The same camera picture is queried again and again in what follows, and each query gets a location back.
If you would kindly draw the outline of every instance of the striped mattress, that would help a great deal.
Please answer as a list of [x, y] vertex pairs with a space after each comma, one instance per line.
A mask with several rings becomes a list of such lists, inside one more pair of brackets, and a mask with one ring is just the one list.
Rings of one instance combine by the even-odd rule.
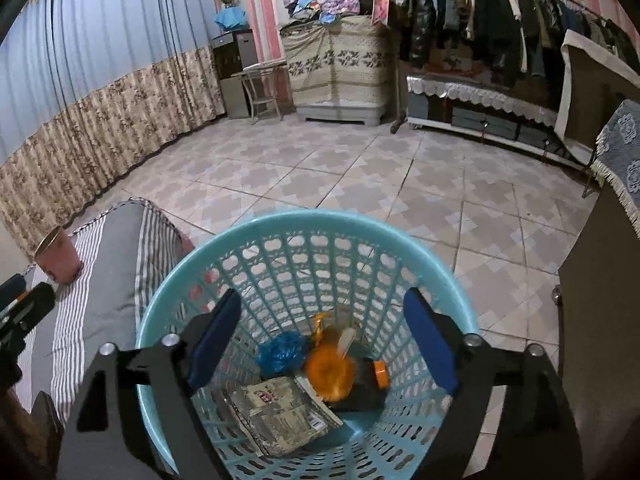
[[[82, 273], [57, 290], [56, 306], [27, 336], [15, 386], [28, 412], [39, 391], [48, 393], [63, 423], [98, 348], [107, 341], [134, 348], [146, 306], [184, 254], [180, 231], [142, 198], [115, 205], [72, 239]], [[33, 265], [24, 275], [29, 288], [50, 281]]]

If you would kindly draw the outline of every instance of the blue gripper pad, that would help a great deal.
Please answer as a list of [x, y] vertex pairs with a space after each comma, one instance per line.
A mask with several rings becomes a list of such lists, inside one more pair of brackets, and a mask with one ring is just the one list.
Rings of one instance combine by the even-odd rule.
[[211, 380], [231, 336], [236, 330], [242, 309], [242, 299], [235, 290], [228, 290], [210, 314], [208, 325], [193, 346], [187, 384], [195, 391]]
[[[449, 395], [453, 395], [458, 389], [458, 379], [451, 348], [458, 347], [462, 333], [450, 317], [436, 314], [417, 288], [409, 289], [404, 295], [404, 318], [433, 380]], [[436, 320], [441, 328], [448, 329], [448, 333], [441, 333]]]

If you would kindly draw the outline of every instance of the laundry basket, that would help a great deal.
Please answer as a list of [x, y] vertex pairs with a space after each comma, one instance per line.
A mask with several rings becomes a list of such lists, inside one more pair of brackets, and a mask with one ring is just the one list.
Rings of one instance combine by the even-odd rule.
[[[211, 280], [203, 276], [212, 275], [217, 281], [207, 283]], [[212, 307], [233, 287], [242, 295], [241, 319], [212, 380], [192, 397], [231, 477], [409, 479], [449, 401], [431, 379], [402, 314], [402, 298], [412, 286], [463, 333], [478, 332], [475, 314], [450, 270], [395, 228], [324, 210], [264, 216], [223, 232], [171, 272], [145, 312], [137, 346], [181, 332], [207, 301]], [[195, 289], [204, 291], [197, 299]], [[211, 392], [259, 383], [254, 362], [258, 345], [283, 330], [309, 333], [312, 316], [319, 312], [330, 314], [340, 326], [358, 328], [370, 355], [385, 361], [390, 377], [385, 409], [366, 433], [340, 446], [258, 458]], [[175, 470], [151, 390], [139, 386], [139, 395], [147, 431]]]

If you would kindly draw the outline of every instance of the basket rim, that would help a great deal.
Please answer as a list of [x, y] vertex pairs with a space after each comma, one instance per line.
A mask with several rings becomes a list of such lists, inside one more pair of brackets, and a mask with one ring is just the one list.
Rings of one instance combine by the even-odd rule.
[[[476, 313], [471, 307], [462, 287], [455, 279], [449, 267], [447, 267], [439, 257], [437, 257], [433, 251], [425, 245], [413, 240], [409, 234], [401, 231], [400, 229], [372, 219], [368, 216], [344, 211], [301, 209], [274, 212], [233, 225], [219, 235], [215, 235], [214, 238], [200, 247], [197, 247], [195, 250], [191, 251], [191, 253], [187, 254], [162, 281], [158, 290], [156, 290], [156, 293], [147, 305], [142, 322], [140, 323], [138, 334], [136, 335], [136, 348], [142, 348], [143, 346], [155, 343], [155, 341], [146, 342], [150, 337], [146, 332], [150, 330], [150, 314], [153, 312], [156, 304], [159, 303], [158, 299], [163, 298], [165, 295], [168, 295], [169, 297], [173, 296], [175, 298], [176, 294], [174, 291], [177, 287], [174, 286], [174, 283], [180, 282], [182, 274], [189, 272], [187, 269], [189, 269], [192, 264], [204, 261], [206, 259], [206, 254], [209, 253], [212, 246], [220, 246], [221, 248], [228, 247], [230, 249], [236, 248], [238, 246], [238, 238], [244, 236], [248, 239], [249, 234], [251, 234], [251, 238], [255, 238], [259, 236], [260, 232], [272, 232], [273, 227], [277, 225], [281, 225], [286, 229], [286, 224], [289, 224], [289, 230], [291, 230], [290, 226], [294, 224], [296, 225], [296, 230], [308, 232], [310, 229], [305, 229], [305, 227], [311, 226], [314, 222], [318, 222], [319, 219], [341, 222], [348, 231], [351, 231], [351, 235], [353, 236], [361, 236], [363, 232], [377, 232], [382, 237], [386, 237], [387, 240], [391, 241], [394, 247], [401, 248], [402, 252], [410, 254], [414, 261], [418, 261], [418, 263], [422, 262], [425, 266], [435, 270], [441, 279], [446, 280], [447, 288], [449, 288], [450, 293], [455, 297], [458, 311], [458, 319], [455, 321], [460, 326], [462, 332], [480, 333], [480, 329], [476, 321]], [[317, 229], [319, 231], [323, 230], [320, 225]], [[157, 420], [157, 417], [153, 417], [149, 412], [150, 408], [155, 411], [155, 402], [150, 387], [138, 385], [137, 388], [140, 411], [142, 412], [146, 431], [151, 436], [156, 449], [160, 452], [165, 462], [167, 462], [174, 471], [177, 471], [173, 457], [168, 450], [164, 435], [159, 431], [159, 424], [152, 422], [152, 418], [156, 418]]]

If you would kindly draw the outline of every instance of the orange bottle cap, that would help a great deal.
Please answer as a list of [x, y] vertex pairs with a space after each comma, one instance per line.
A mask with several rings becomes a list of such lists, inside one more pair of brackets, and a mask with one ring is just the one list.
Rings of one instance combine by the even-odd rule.
[[386, 372], [384, 361], [373, 361], [373, 369], [376, 372], [376, 381], [381, 390], [389, 387], [389, 374]]

